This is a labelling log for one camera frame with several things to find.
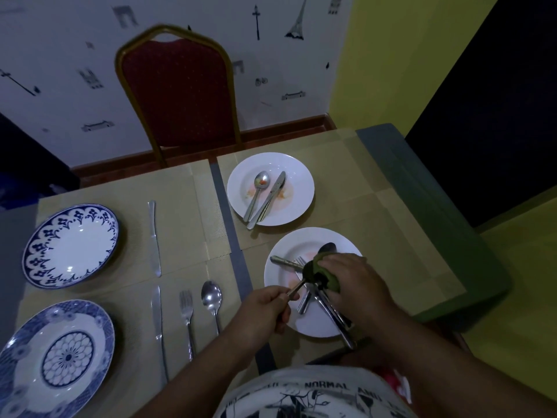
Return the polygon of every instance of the red chair backrest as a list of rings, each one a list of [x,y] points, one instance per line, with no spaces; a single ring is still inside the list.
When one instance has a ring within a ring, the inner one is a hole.
[[[184,38],[146,41],[124,55],[122,74],[159,146],[236,142],[234,100],[216,49]]]

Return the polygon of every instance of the plate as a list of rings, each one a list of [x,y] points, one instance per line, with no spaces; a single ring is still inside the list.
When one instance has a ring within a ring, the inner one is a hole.
[[[265,263],[265,273],[263,275],[265,286],[293,287],[300,281],[291,268],[273,264],[270,260],[272,255],[278,255],[291,261],[301,256],[307,262],[313,259],[319,248],[328,242],[333,242],[340,253],[361,255],[358,248],[339,233],[322,227],[304,227],[284,236],[271,250],[267,257],[267,263]],[[290,302],[292,315],[288,323],[289,327],[311,337],[338,336],[340,332],[337,326],[315,300],[310,301],[304,315],[298,314],[296,309],[305,290],[305,288],[300,289],[299,300]]]
[[[0,417],[69,418],[92,398],[114,353],[104,309],[69,300],[43,309],[0,353]]]
[[[118,220],[97,204],[79,204],[56,213],[33,233],[21,265],[33,286],[62,289],[100,269],[114,252]]]
[[[259,193],[254,214],[265,202],[282,171],[286,172],[286,182],[264,219],[257,224],[280,226],[296,220],[311,205],[315,186],[310,170],[301,161],[286,154],[255,154],[238,164],[230,174],[226,187],[230,205],[240,217],[244,216],[255,194],[254,178],[263,170],[269,173],[271,183],[267,189]]]

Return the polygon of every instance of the wall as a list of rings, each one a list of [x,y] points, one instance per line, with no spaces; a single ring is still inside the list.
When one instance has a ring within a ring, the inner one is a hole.
[[[324,114],[352,0],[331,13],[331,0],[307,0],[303,40],[285,37],[303,1],[0,0],[0,111],[71,167],[149,150],[114,56],[136,34],[170,23],[215,39],[243,62],[234,81],[242,130]],[[79,73],[89,70],[102,87]],[[256,86],[257,78],[267,83]],[[303,98],[282,100],[300,91]],[[114,126],[81,129],[103,121]]]
[[[406,135],[496,0],[354,0],[329,113]]]
[[[482,237],[514,288],[464,338],[475,356],[557,400],[557,198]]]

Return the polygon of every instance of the chair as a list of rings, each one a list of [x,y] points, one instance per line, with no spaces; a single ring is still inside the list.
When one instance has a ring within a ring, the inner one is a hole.
[[[164,33],[179,39],[153,41]],[[115,66],[161,167],[167,167],[167,147],[185,147],[188,154],[242,147],[232,64],[215,41],[157,25],[120,48]]]

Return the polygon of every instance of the yellow wall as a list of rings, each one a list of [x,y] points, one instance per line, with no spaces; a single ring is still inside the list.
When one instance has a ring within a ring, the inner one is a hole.
[[[496,0],[354,0],[329,113],[406,135]]]
[[[514,288],[464,338],[478,358],[557,400],[557,198],[482,237]]]

